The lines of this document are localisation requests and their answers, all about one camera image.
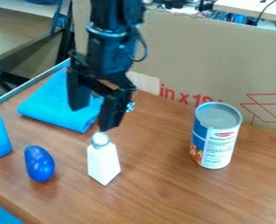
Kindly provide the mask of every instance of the metal can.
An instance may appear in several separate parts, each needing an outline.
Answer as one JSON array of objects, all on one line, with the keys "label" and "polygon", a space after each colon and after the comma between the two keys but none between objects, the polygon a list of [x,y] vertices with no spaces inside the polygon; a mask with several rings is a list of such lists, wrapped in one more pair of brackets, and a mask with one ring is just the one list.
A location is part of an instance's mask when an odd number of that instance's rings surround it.
[{"label": "metal can", "polygon": [[195,110],[190,144],[192,159],[202,167],[221,169],[231,161],[242,114],[223,102],[207,102]]}]

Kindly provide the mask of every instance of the can label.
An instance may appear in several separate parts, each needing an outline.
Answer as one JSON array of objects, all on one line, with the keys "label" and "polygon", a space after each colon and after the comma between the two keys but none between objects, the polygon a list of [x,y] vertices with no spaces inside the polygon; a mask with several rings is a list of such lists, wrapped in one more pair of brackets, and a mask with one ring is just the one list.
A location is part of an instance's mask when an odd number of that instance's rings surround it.
[{"label": "can label", "polygon": [[231,161],[239,126],[233,129],[208,129],[206,138],[193,133],[190,155],[199,165],[209,169],[220,169]]}]

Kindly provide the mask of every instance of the cardboard box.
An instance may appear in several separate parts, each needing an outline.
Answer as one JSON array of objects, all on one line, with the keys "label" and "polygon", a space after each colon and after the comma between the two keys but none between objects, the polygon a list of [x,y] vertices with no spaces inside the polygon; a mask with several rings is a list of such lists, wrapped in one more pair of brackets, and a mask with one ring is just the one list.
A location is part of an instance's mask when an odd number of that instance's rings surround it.
[{"label": "cardboard box", "polygon": [[[82,53],[87,2],[74,2]],[[149,58],[132,70],[160,78],[161,96],[195,106],[228,102],[246,122],[276,131],[276,31],[154,9],[147,11],[142,32]]]}]

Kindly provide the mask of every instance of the black cable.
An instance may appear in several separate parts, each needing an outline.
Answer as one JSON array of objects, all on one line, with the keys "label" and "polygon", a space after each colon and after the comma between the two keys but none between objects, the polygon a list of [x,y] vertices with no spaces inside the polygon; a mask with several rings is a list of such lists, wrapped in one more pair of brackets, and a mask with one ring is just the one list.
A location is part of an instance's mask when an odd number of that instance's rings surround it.
[{"label": "black cable", "polygon": [[271,3],[269,3],[259,14],[258,18],[256,19],[255,25],[258,25],[259,20],[261,19],[261,16],[264,14],[265,10],[273,3],[275,3],[276,0],[272,1]]},{"label": "black cable", "polygon": [[134,59],[130,54],[127,55],[127,57],[134,61],[134,62],[141,62],[143,60],[145,60],[148,57],[148,46],[145,42],[145,39],[143,38],[143,36],[140,34],[140,32],[138,31],[137,28],[134,28],[134,31],[136,33],[136,37],[138,39],[138,41],[142,44],[142,46],[144,47],[144,56],[141,59]]}]

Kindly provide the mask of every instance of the can lid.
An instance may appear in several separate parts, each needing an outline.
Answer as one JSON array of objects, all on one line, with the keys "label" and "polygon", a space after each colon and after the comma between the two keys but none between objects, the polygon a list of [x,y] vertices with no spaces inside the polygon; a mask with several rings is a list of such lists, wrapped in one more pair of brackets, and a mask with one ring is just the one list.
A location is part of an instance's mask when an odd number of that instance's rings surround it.
[{"label": "can lid", "polygon": [[110,137],[104,132],[96,132],[92,136],[91,142],[94,148],[101,149],[102,147],[110,143]]},{"label": "can lid", "polygon": [[234,107],[223,102],[203,103],[195,111],[196,118],[206,128],[230,129],[243,121],[242,114]]}]

